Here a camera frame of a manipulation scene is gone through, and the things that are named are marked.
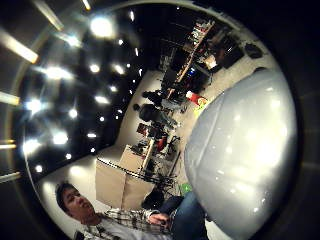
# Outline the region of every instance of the red object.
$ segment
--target red object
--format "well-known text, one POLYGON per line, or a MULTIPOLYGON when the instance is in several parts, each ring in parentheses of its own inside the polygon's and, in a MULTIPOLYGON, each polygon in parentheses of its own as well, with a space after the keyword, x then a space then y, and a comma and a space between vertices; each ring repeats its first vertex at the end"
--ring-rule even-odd
POLYGON ((157 143, 157 151, 161 152, 165 148, 166 145, 167 145, 167 137, 164 136, 157 143))
POLYGON ((186 97, 191 101, 194 102, 195 104, 197 104, 198 106, 200 106, 201 102, 206 102, 207 99, 205 99, 204 97, 201 97, 200 95, 193 93, 191 91, 188 91, 186 94, 186 97))

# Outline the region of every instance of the bag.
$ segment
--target bag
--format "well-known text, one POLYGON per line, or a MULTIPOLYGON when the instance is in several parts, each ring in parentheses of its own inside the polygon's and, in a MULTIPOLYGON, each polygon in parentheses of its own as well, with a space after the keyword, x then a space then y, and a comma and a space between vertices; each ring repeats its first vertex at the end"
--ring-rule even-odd
POLYGON ((261 49, 252 43, 247 43, 244 47, 244 50, 252 59, 261 58, 263 55, 261 49))

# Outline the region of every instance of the green object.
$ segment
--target green object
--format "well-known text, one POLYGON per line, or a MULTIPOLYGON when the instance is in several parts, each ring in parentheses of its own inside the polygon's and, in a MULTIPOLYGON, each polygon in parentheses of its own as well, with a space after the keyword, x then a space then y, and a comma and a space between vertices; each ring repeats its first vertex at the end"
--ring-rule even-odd
POLYGON ((187 192, 191 192, 191 191, 192 191, 192 187, 189 183, 183 183, 180 185, 180 192, 182 196, 185 196, 187 192))

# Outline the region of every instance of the plaid shirt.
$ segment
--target plaid shirt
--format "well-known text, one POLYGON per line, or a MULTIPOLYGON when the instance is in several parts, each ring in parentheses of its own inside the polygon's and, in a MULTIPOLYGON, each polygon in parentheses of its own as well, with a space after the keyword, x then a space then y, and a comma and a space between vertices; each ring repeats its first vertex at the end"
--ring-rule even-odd
MULTIPOLYGON (((119 208, 112 208, 104 213, 99 213, 99 216, 103 219, 115 221, 125 227, 137 229, 143 232, 152 234, 170 234, 169 230, 160 225, 154 225, 148 223, 147 219, 152 213, 158 211, 126 211, 119 208)), ((112 235, 96 226, 86 226, 84 231, 85 240, 121 240, 119 237, 112 235)))

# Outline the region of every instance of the wooden desk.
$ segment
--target wooden desk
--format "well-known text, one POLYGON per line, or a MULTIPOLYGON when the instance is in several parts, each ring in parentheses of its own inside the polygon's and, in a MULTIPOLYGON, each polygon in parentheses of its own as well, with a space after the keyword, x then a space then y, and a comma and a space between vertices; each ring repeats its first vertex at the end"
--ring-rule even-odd
POLYGON ((96 162, 96 199, 104 204, 125 210, 139 210, 143 199, 153 188, 153 183, 100 160, 96 162))
POLYGON ((145 159, 143 160, 143 163, 142 163, 142 168, 141 168, 141 171, 143 170, 146 170, 147 169, 147 166, 148 166, 148 163, 150 161, 150 158, 152 156, 152 152, 153 152, 153 146, 155 144, 155 141, 154 139, 151 139, 149 144, 148 144, 148 151, 147 151, 147 154, 145 156, 145 159))
POLYGON ((119 166, 138 173, 144 160, 142 159, 142 156, 135 154, 130 148, 131 145, 126 145, 126 148, 121 155, 119 166))
MULTIPOLYGON (((191 64, 192 64, 192 60, 194 57, 195 52, 197 51, 198 47, 200 46, 200 44, 202 43, 203 39, 207 36, 207 34, 209 33, 209 31, 211 30, 211 28, 213 27, 214 23, 212 23, 208 29, 206 30, 206 32, 203 34, 203 36, 201 37, 201 39, 199 40, 199 42, 197 43, 197 45, 195 46, 195 48, 193 49, 193 51, 191 52, 191 54, 188 56, 188 61, 187 61, 187 66, 182 70, 182 73, 180 74, 180 76, 177 76, 176 82, 180 82, 183 77, 186 75, 188 69, 190 68, 191 64)), ((171 89, 167 99, 170 98, 171 94, 174 92, 174 89, 171 89)))

